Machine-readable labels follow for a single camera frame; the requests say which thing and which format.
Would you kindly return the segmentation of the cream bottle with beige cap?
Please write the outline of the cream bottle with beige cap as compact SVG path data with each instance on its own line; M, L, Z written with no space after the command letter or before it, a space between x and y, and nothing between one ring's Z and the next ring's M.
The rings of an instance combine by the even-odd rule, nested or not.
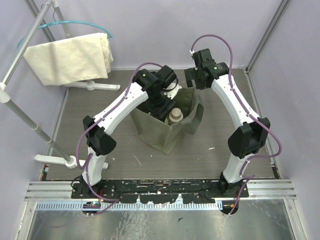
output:
M184 115L180 108L173 108L168 115L168 121L171 124L175 124L180 122L184 118Z

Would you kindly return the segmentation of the olive green canvas bag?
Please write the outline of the olive green canvas bag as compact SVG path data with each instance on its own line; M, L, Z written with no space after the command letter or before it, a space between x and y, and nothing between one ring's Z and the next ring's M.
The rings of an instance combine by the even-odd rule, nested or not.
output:
M194 88L182 88L174 97L175 107L180 109L183 119L168 124L147 113L144 102L131 113L137 136L152 148L169 154L183 134L194 135L203 119L204 106Z

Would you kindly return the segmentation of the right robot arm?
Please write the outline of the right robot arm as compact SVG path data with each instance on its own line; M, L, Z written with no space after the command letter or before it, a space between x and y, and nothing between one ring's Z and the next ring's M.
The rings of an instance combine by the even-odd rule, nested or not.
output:
M226 63L217 63L208 48L192 51L195 66L184 71L187 86L198 90L212 89L218 95L234 124L235 131L228 138L230 158L218 181L219 193L231 197L243 181L243 171L249 158L265 146L271 123L261 118L237 87Z

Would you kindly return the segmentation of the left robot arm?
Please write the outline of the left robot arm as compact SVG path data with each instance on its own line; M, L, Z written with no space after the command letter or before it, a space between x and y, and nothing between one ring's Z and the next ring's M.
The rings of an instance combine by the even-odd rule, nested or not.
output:
M176 103L178 82L174 70L167 65L158 71L138 67L124 92L114 102L94 117L83 119L91 158L86 161L82 174L85 181L82 192L88 198L95 198L100 193L98 183L102 180L106 157L117 145L111 136L117 126L142 103L146 103L147 112L152 117L163 122Z

